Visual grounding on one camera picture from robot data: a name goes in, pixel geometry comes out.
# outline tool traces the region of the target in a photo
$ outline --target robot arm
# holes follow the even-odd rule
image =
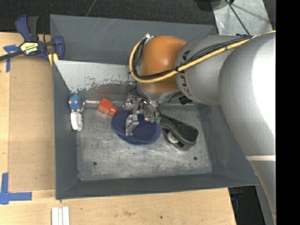
[[[228,125],[267,195],[276,223],[275,41],[261,36],[143,38],[133,49],[129,67],[137,95],[155,109],[178,96],[222,107]],[[140,49],[140,64],[135,61]],[[156,112],[147,113],[155,116]]]

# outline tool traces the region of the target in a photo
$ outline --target gray bin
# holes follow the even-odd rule
[[[163,114],[199,130],[188,151],[174,148],[161,134],[154,144],[134,146],[111,128],[111,116],[87,105],[83,130],[72,131],[68,99],[74,91],[88,100],[106,97],[120,107],[132,80],[98,81],[87,87],[72,82],[126,68],[133,46],[145,34],[190,41],[216,34],[213,26],[105,18],[51,16],[51,36],[65,41],[64,60],[53,64],[56,198],[132,195],[257,185],[255,173],[234,139],[219,106],[161,105]],[[84,66],[84,73],[76,73]]]

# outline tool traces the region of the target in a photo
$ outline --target blue clamp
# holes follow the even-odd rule
[[[0,204],[7,205],[13,201],[30,201],[32,200],[32,192],[8,192],[8,173],[2,174],[1,192],[0,192]]]
[[[3,49],[7,53],[17,52],[17,51],[20,50],[20,48],[18,46],[16,46],[16,45],[4,46]],[[8,58],[7,62],[6,62],[6,72],[8,73],[9,71],[10,71],[10,58]]]
[[[19,51],[0,56],[0,60],[9,59],[21,54],[26,56],[36,56],[49,61],[49,52],[47,51],[48,46],[56,46],[56,54],[61,60],[65,55],[65,45],[63,38],[57,36],[53,41],[42,42],[38,40],[37,35],[37,22],[38,16],[27,16],[22,15],[15,21],[15,27],[24,39],[24,42],[19,46]]]

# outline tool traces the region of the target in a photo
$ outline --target black cable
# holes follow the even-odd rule
[[[243,22],[241,21],[241,19],[239,18],[239,16],[237,15],[237,13],[235,12],[235,10],[231,6],[231,4],[228,2],[228,0],[225,0],[225,1],[227,2],[227,4],[230,7],[230,9],[233,11],[233,13],[236,16],[236,18],[239,20],[240,24],[242,25],[242,27],[244,28],[244,30],[246,31],[246,33],[250,36],[249,31],[247,30],[247,28],[245,27],[245,25],[243,24]]]
[[[188,64],[188,63],[190,63],[190,62],[192,62],[192,61],[194,61],[196,59],[199,59],[202,56],[204,56],[204,55],[206,55],[206,54],[208,54],[210,52],[213,52],[214,50],[217,50],[219,48],[222,48],[222,47],[225,47],[225,46],[228,46],[228,45],[231,45],[233,43],[240,42],[240,41],[243,41],[243,40],[249,39],[249,38],[251,38],[251,36],[249,36],[249,37],[239,37],[237,39],[234,39],[234,40],[231,40],[231,41],[228,41],[228,42],[218,43],[218,44],[214,44],[214,45],[205,47],[202,50],[200,50],[197,53],[195,53],[190,59],[188,59],[182,65],[186,65],[186,64]]]
[[[97,2],[97,0],[95,0],[95,1],[93,2],[93,4],[91,5],[91,7],[89,8],[87,14],[85,15],[86,17],[89,15],[90,11],[92,10],[92,8],[93,8],[93,6],[95,5],[96,2]]]
[[[142,40],[142,42],[140,43],[139,47],[141,46],[144,46],[144,43],[146,41],[147,38],[144,38],[144,40]],[[195,55],[193,55],[188,61],[186,61],[185,63],[182,63],[180,64],[179,66],[173,68],[173,69],[170,69],[170,70],[167,70],[167,71],[164,71],[164,72],[160,72],[160,73],[156,73],[156,74],[152,74],[152,75],[138,75],[137,73],[137,70],[136,70],[136,65],[137,65],[137,62],[135,61],[135,54],[136,52],[134,53],[134,56],[133,56],[133,67],[132,67],[132,73],[139,79],[144,79],[144,80],[151,80],[151,79],[154,79],[154,78],[158,78],[158,77],[161,77],[161,76],[164,76],[170,72],[173,72],[173,71],[177,71],[178,68],[190,63],[190,62],[193,62],[205,55],[207,55],[208,53],[211,53],[217,49],[220,49],[220,48],[223,48],[223,47],[226,47],[226,46],[229,46],[231,44],[234,44],[236,42],[240,42],[240,41],[243,41],[243,40],[246,40],[246,39],[249,39],[249,37],[240,37],[240,38],[237,38],[237,39],[234,39],[234,40],[231,40],[231,41],[228,41],[228,42],[223,42],[223,43],[219,43],[219,44],[215,44],[215,45],[211,45],[209,47],[206,47],[204,49],[202,49],[201,51],[199,51],[198,53],[196,54],[199,54],[197,57]]]

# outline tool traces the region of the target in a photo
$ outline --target wire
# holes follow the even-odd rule
[[[242,44],[246,43],[247,41],[251,40],[251,38],[244,38],[242,40],[240,40],[240,38],[238,39],[235,39],[233,41],[230,41],[230,42],[233,42],[230,44],[229,43],[225,43],[224,44],[218,44],[219,45],[223,45],[223,47],[221,48],[218,48],[218,49],[215,49],[215,47],[213,46],[213,51],[212,52],[205,52],[203,56],[201,56],[200,58],[194,60],[194,61],[191,61],[191,62],[188,62],[187,64],[182,64],[182,65],[179,65],[177,66],[176,68],[174,69],[171,69],[171,70],[167,70],[167,71],[164,71],[162,73],[158,73],[158,74],[153,74],[153,75],[147,75],[147,76],[140,76],[137,74],[137,71],[135,69],[135,65],[133,66],[133,61],[135,59],[135,52],[136,50],[139,48],[139,46],[141,44],[144,43],[145,41],[145,38],[141,39],[133,48],[131,54],[130,54],[130,58],[129,58],[129,71],[131,73],[131,75],[133,76],[133,78],[140,82],[140,83],[154,83],[154,82],[159,82],[161,80],[164,80],[168,77],[171,77],[171,76],[174,76],[175,74],[177,74],[178,72],[181,72],[187,68],[190,68],[192,66],[194,66],[195,64],[198,64],[204,60],[207,60],[208,58],[211,58],[213,56],[216,56],[220,53],[223,53],[227,50],[230,50],[230,49],[234,49],[236,47],[239,47],[241,46]]]
[[[95,5],[96,2],[97,2],[97,0],[95,0],[95,1],[93,2],[93,4],[91,5],[91,7],[89,8],[87,14],[85,15],[86,17],[89,15],[90,11],[92,10],[92,8],[93,8],[93,6]]]
[[[235,10],[233,9],[233,7],[231,6],[231,4],[228,2],[228,0],[225,0],[226,3],[228,4],[228,6],[230,7],[230,9],[233,11],[234,15],[236,16],[236,18],[239,20],[240,24],[242,25],[243,29],[246,31],[246,33],[250,36],[249,31],[247,30],[247,28],[245,27],[245,25],[243,24],[242,20],[239,18],[238,14],[235,12]]]

